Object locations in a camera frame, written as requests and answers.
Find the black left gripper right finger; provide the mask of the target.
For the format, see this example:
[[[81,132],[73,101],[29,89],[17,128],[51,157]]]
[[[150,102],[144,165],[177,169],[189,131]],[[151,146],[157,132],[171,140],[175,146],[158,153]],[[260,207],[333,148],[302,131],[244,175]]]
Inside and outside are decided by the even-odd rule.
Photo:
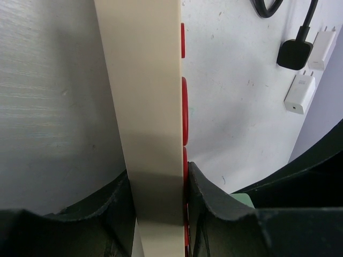
[[[210,182],[188,163],[190,256],[270,256],[253,208]]]

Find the beige power strip red sockets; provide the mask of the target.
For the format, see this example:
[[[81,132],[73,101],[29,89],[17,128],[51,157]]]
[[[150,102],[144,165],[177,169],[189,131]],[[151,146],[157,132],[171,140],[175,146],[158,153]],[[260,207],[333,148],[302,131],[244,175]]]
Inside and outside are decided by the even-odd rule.
[[[96,1],[145,256],[184,256],[179,1]]]

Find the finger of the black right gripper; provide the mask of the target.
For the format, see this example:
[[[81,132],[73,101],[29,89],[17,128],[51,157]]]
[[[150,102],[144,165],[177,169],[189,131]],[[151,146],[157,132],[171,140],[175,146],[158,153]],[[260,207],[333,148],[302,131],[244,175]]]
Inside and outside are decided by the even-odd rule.
[[[231,256],[342,256],[342,123],[241,192],[255,210],[232,228]]]

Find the mint green plug adapter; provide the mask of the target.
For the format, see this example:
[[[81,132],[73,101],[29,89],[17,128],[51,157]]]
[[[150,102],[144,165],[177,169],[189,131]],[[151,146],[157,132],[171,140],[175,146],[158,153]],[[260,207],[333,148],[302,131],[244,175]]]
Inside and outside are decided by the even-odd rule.
[[[241,202],[242,204],[244,204],[248,207],[254,208],[252,200],[248,194],[246,194],[246,193],[233,193],[233,194],[230,194],[230,196],[232,198],[234,198],[235,200]]]

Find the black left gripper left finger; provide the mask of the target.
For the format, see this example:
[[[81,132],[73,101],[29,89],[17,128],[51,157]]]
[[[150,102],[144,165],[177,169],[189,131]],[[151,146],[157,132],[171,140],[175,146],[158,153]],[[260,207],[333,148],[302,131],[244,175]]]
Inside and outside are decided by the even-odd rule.
[[[131,256],[136,213],[126,172],[57,214],[1,210],[1,256]]]

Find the large white charger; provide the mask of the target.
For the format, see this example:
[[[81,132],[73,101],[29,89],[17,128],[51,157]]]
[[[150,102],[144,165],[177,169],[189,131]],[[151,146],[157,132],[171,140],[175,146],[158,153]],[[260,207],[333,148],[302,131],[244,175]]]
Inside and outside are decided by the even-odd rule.
[[[284,100],[287,111],[304,115],[316,91],[314,72],[297,74]]]

